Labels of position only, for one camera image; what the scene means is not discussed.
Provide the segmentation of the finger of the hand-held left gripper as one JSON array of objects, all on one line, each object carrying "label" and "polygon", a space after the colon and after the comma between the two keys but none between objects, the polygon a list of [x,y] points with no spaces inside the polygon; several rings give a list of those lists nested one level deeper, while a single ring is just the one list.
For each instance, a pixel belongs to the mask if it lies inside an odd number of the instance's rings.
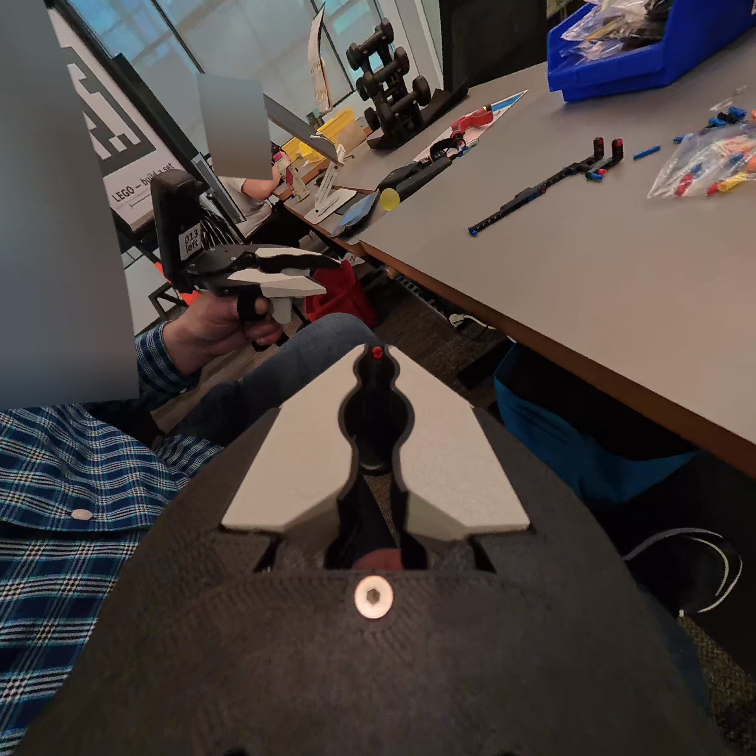
[{"label": "finger of the hand-held left gripper", "polygon": [[342,262],[325,254],[286,246],[248,245],[252,268],[262,273],[285,273],[321,269],[341,269]]},{"label": "finger of the hand-held left gripper", "polygon": [[263,297],[307,297],[326,293],[326,287],[312,279],[308,270],[302,269],[284,269],[276,273],[243,269],[231,273],[228,281],[259,286]]}]

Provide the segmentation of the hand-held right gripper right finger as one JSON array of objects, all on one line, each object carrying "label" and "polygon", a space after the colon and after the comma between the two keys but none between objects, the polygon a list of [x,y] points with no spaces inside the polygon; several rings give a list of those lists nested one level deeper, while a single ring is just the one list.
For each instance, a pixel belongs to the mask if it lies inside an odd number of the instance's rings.
[{"label": "hand-held right gripper right finger", "polygon": [[471,537],[526,532],[531,520],[475,408],[395,346],[381,364],[402,566],[426,569],[431,549]]}]

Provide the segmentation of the black beam assembly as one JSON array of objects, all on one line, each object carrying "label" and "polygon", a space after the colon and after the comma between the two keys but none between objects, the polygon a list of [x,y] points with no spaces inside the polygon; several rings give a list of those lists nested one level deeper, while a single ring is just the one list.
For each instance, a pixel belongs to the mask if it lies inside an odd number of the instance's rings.
[{"label": "black beam assembly", "polygon": [[574,175],[583,175],[590,182],[601,182],[608,170],[619,164],[624,158],[624,140],[620,137],[611,142],[611,155],[605,157],[605,140],[596,137],[593,140],[593,153],[582,161],[571,163],[563,167],[557,173],[539,182],[533,187],[527,187],[515,197],[503,204],[495,213],[468,228],[469,235],[476,237],[494,223],[499,222],[524,205],[533,202],[543,196],[553,185]]}]

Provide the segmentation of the small clear parts bag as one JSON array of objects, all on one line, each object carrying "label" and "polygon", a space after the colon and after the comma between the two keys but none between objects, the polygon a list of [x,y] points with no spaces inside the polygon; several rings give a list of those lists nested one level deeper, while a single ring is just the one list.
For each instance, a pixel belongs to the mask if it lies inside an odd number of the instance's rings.
[{"label": "small clear parts bag", "polygon": [[726,194],[755,181],[755,124],[749,119],[704,128],[684,138],[656,177],[647,198]]}]

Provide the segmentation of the person's left forearm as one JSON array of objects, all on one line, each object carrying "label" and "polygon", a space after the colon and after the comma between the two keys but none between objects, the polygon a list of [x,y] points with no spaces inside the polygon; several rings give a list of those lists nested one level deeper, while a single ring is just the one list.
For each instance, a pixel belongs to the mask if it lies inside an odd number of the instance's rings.
[{"label": "person's left forearm", "polygon": [[131,403],[136,411],[154,411],[200,382],[200,371],[185,376],[175,366],[165,345],[167,325],[160,323],[135,337],[139,394]]}]

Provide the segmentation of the person's left hand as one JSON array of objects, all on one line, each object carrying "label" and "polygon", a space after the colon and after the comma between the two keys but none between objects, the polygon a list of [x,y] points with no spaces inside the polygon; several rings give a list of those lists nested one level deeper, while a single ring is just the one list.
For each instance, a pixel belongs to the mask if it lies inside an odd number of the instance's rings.
[{"label": "person's left hand", "polygon": [[200,294],[188,309],[163,327],[163,342],[177,372],[184,377],[202,371],[216,358],[254,343],[268,347],[284,327],[268,313],[269,301],[257,298],[252,307],[258,319],[239,317],[238,298]]}]

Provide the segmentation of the white book stand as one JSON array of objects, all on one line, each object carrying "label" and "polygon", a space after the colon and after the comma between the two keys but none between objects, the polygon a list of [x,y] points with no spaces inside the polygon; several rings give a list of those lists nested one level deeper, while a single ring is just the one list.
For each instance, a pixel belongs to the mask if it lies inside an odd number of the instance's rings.
[{"label": "white book stand", "polygon": [[348,188],[334,188],[339,168],[344,165],[345,150],[341,144],[333,143],[326,135],[318,132],[267,94],[263,95],[263,99],[266,113],[273,124],[311,146],[317,153],[330,161],[330,166],[317,192],[315,206],[305,216],[307,222],[318,224],[322,219],[328,218],[339,207],[351,200],[357,193]]}]

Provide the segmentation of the person's right leg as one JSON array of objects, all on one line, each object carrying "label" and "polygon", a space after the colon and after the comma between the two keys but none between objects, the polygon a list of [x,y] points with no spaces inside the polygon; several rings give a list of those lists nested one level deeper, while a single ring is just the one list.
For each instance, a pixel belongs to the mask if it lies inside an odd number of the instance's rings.
[{"label": "person's right leg", "polygon": [[165,437],[187,436],[225,448],[266,412],[278,408],[354,348],[383,342],[354,315],[335,313],[309,324],[236,381],[219,383]]}]

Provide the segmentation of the blue pad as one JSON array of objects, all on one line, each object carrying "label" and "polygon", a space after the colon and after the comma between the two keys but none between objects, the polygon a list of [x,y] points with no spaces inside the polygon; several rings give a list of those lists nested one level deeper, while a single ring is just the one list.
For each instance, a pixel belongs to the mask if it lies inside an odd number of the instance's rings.
[{"label": "blue pad", "polygon": [[379,191],[374,191],[371,194],[362,196],[358,202],[350,205],[347,211],[343,214],[341,221],[334,229],[335,235],[340,236],[351,232],[352,229],[355,229],[367,220],[373,212],[379,195]]}]

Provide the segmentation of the white printed sign board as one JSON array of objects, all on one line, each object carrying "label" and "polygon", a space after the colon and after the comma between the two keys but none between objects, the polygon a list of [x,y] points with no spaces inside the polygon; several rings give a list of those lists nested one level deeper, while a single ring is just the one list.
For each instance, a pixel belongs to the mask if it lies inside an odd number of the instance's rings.
[{"label": "white printed sign board", "polygon": [[130,232],[153,218],[150,183],[173,169],[193,172],[194,142],[123,53],[111,54],[70,2],[46,2],[80,99],[109,207]]}]

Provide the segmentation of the black handheld tool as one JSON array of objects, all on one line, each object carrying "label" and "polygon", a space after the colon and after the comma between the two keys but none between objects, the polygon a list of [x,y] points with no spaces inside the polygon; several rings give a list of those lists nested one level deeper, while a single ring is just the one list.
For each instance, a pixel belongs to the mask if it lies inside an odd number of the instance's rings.
[{"label": "black handheld tool", "polygon": [[426,184],[445,171],[454,162],[453,158],[441,156],[436,160],[410,162],[390,172],[378,185],[376,190],[383,193],[393,190],[398,194],[399,201],[419,191]]}]

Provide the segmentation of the rack of black dumbbells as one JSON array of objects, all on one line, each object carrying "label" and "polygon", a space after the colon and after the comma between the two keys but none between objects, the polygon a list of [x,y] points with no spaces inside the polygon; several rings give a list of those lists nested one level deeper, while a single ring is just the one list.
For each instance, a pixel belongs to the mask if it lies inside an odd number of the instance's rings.
[{"label": "rack of black dumbbells", "polygon": [[405,75],[411,65],[402,47],[392,49],[395,35],[391,22],[383,18],[374,33],[363,43],[353,43],[346,58],[353,70],[361,69],[355,88],[373,106],[364,110],[364,118],[372,132],[381,135],[368,138],[372,150],[394,150],[420,134],[450,109],[467,97],[467,81],[451,91],[430,90],[424,76],[416,77],[407,86]]}]

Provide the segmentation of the white paper sheet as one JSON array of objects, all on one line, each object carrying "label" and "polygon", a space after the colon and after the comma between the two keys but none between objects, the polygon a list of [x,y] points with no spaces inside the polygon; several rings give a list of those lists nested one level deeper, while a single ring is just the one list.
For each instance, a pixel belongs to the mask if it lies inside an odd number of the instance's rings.
[{"label": "white paper sheet", "polygon": [[459,137],[461,138],[466,145],[472,144],[476,139],[479,139],[482,134],[495,123],[499,118],[502,117],[502,115],[510,109],[512,106],[514,106],[516,103],[518,103],[526,94],[528,93],[528,90],[522,90],[517,92],[516,94],[512,94],[507,98],[504,98],[502,100],[495,101],[491,103],[492,109],[494,111],[494,120],[493,122],[484,128],[470,128],[465,133],[458,135],[458,134],[451,134],[451,125],[449,128],[447,128],[440,136],[439,138],[432,142],[429,146],[426,147],[425,150],[423,150],[421,153],[419,153],[417,156],[413,158],[414,161],[420,162],[425,159],[429,159],[431,156],[431,150],[432,147],[436,146],[439,142],[450,139],[452,137]]}]

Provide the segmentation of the blue storage bin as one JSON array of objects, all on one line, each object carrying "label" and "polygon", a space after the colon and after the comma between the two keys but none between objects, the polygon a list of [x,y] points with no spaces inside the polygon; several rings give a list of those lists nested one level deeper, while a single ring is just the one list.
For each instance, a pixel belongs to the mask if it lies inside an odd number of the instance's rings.
[{"label": "blue storage bin", "polygon": [[754,28],[754,2],[674,2],[661,42],[597,61],[563,58],[561,39],[591,9],[586,2],[547,36],[547,79],[565,102],[670,85]]}]

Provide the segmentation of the pile of clear parts bags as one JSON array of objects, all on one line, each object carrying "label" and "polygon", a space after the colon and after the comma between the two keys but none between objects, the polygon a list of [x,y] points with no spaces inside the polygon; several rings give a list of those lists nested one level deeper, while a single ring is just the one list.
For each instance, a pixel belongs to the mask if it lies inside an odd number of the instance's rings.
[{"label": "pile of clear parts bags", "polygon": [[561,35],[563,58],[597,61],[661,42],[673,1],[589,2],[591,9]]}]

